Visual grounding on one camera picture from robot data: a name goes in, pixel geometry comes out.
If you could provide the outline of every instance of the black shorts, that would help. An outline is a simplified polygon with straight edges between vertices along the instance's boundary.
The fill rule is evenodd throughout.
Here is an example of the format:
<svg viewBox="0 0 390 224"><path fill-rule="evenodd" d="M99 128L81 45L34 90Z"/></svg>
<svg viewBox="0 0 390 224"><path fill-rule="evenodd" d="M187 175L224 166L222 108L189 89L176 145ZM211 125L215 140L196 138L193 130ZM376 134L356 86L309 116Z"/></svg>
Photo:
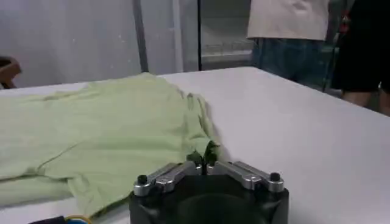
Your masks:
<svg viewBox="0 0 390 224"><path fill-rule="evenodd" d="M344 38L332 87L348 92L374 92L381 84L390 93L389 40L380 33L354 31Z"/></svg>

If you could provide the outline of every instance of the white shirt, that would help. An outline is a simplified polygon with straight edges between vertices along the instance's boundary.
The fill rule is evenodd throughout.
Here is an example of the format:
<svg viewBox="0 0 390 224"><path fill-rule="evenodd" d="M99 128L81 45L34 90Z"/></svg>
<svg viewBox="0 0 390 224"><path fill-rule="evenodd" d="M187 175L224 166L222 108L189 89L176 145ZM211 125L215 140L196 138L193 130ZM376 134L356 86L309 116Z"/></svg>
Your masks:
<svg viewBox="0 0 390 224"><path fill-rule="evenodd" d="M252 0L248 37L324 40L329 0Z"/></svg>

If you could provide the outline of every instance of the white curtain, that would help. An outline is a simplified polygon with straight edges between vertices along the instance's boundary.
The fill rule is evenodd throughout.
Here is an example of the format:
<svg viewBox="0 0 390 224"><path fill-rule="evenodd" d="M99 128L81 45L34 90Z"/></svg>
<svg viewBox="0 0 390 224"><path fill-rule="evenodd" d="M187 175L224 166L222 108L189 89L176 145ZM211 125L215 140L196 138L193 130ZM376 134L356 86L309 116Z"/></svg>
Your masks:
<svg viewBox="0 0 390 224"><path fill-rule="evenodd" d="M130 0L0 2L0 55L21 63L18 87L140 72Z"/></svg>

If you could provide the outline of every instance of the jeans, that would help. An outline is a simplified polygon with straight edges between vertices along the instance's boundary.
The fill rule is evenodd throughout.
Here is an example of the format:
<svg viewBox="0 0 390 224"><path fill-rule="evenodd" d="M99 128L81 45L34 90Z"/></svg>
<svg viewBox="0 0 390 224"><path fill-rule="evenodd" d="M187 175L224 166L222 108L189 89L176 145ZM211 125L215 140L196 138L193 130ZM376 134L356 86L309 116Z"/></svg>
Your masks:
<svg viewBox="0 0 390 224"><path fill-rule="evenodd" d="M320 53L323 41L259 38L252 51L252 66L285 79L308 83L323 78Z"/></svg>

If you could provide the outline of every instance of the screw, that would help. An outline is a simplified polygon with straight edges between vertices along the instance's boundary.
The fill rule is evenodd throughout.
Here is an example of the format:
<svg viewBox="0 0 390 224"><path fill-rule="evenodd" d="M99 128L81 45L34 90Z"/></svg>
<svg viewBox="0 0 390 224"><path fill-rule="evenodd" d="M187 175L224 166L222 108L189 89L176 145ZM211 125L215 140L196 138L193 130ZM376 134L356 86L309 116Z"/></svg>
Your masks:
<svg viewBox="0 0 390 224"><path fill-rule="evenodd" d="M140 175L140 176L137 177L136 180L137 180L138 184L144 185L144 184L147 183L147 176L146 175Z"/></svg>
<svg viewBox="0 0 390 224"><path fill-rule="evenodd" d="M280 181L280 174L279 173L271 173L271 175L269 176L269 179L271 181Z"/></svg>

